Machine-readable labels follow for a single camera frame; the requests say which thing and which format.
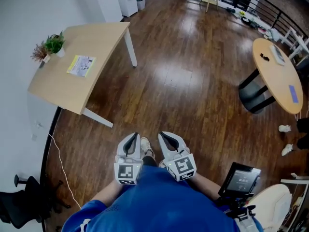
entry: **screen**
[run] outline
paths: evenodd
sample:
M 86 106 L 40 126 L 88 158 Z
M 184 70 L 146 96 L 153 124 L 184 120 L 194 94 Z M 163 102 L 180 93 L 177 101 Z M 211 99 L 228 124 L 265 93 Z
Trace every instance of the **screen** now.
M 226 190 L 250 192 L 257 176 L 257 173 L 236 170 Z

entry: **sneaker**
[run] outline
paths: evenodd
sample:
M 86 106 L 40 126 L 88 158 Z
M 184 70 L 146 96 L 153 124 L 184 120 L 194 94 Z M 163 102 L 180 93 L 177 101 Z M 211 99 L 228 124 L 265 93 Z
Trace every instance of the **sneaker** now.
M 142 159 L 146 156 L 150 156 L 153 159 L 155 159 L 155 154 L 153 150 L 151 149 L 149 140 L 146 137 L 142 137 L 140 139 L 140 152 L 141 152 Z
M 160 161 L 159 168 L 166 168 L 165 163 L 163 161 Z
M 285 156 L 289 154 L 293 150 L 293 145 L 286 145 L 285 148 L 282 150 L 281 155 Z
M 289 131 L 291 131 L 291 126 L 289 126 L 289 125 L 286 125 L 286 126 L 280 125 L 279 126 L 279 131 L 280 132 L 289 132 Z

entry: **potted plant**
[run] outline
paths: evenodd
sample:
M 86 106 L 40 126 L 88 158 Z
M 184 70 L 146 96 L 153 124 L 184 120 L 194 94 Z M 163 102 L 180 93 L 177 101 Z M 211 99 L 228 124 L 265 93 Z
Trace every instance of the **potted plant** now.
M 53 34 L 52 36 L 48 36 L 45 47 L 50 53 L 55 53 L 58 57 L 63 57 L 65 52 L 63 49 L 64 38 L 62 35 L 62 31 L 59 35 Z
M 45 47 L 44 41 L 41 42 L 40 45 L 36 44 L 36 47 L 33 50 L 33 53 L 31 55 L 31 58 L 35 61 L 44 61 L 47 63 L 50 59 L 50 56 L 48 55 L 48 51 Z

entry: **purple sticky note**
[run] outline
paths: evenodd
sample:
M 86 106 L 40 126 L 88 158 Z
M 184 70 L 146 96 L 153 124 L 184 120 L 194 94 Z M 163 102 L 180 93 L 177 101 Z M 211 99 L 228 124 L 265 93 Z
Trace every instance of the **purple sticky note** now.
M 294 86 L 293 85 L 289 85 L 289 88 L 290 88 L 290 92 L 291 92 L 291 96 L 292 96 L 293 102 L 294 103 L 298 103 L 298 98 L 297 98 L 297 94 L 296 94 Z

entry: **wooden table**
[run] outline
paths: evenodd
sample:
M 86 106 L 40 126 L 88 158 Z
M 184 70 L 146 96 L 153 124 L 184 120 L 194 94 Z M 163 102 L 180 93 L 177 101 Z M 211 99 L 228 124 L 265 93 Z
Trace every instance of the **wooden table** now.
M 286 112 L 297 114 L 303 106 L 303 90 L 299 77 L 293 64 L 281 49 L 285 65 L 276 62 L 270 50 L 271 45 L 273 43 L 265 39 L 254 41 L 253 59 L 256 69 L 239 85 L 239 98 L 245 108 L 252 113 L 257 114 L 265 106 L 277 101 Z M 264 60 L 261 54 L 268 57 L 269 61 Z M 259 74 L 265 83 L 262 88 L 253 82 Z M 268 89 L 272 96 L 265 100 L 263 93 Z
M 265 231 L 277 232 L 289 211 L 291 197 L 286 185 L 277 184 L 254 196 L 247 206 L 256 206 L 253 213 Z
M 50 61 L 39 68 L 28 91 L 63 109 L 84 114 L 109 127 L 113 123 L 91 112 L 85 106 L 106 62 L 122 37 L 134 67 L 137 61 L 129 33 L 128 22 L 87 24 L 67 28 L 62 58 L 52 54 Z M 75 55 L 96 57 L 86 77 L 66 73 Z

